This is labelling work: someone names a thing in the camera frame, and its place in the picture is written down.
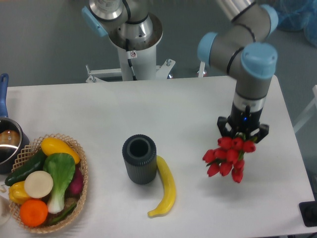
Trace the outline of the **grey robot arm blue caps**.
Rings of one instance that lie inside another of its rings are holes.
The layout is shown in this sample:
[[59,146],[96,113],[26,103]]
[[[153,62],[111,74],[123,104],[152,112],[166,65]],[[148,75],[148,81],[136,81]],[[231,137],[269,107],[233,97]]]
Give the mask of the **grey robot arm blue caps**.
[[[278,16],[271,6],[253,0],[220,0],[218,5],[233,26],[224,35],[207,33],[197,49],[200,62],[236,80],[231,113],[219,117],[217,126],[222,136],[243,134],[258,143],[269,132],[260,117],[278,58],[265,39],[276,29]],[[156,47],[163,30],[148,1],[92,0],[81,12],[92,31],[116,46],[124,81],[159,79]]]

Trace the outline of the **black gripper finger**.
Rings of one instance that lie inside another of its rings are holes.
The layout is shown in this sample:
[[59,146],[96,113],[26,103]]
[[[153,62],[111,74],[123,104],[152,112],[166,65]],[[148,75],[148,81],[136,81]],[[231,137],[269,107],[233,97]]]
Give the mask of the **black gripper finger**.
[[235,136],[234,130],[232,129],[231,124],[229,123],[229,117],[218,117],[217,127],[222,137],[233,138]]
[[258,144],[263,140],[269,133],[268,124],[260,124],[259,127],[253,130],[248,137],[248,140],[253,141],[255,144]]

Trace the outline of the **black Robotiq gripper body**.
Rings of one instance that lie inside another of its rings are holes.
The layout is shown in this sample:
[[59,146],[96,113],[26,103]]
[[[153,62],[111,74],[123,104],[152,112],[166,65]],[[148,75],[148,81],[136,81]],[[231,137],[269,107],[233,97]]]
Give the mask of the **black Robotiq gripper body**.
[[225,128],[225,135],[231,138],[237,133],[245,134],[246,138],[258,136],[262,111],[263,109],[251,112],[250,106],[246,106],[244,110],[241,110],[233,103],[231,113],[227,118],[227,124],[229,124],[231,129]]

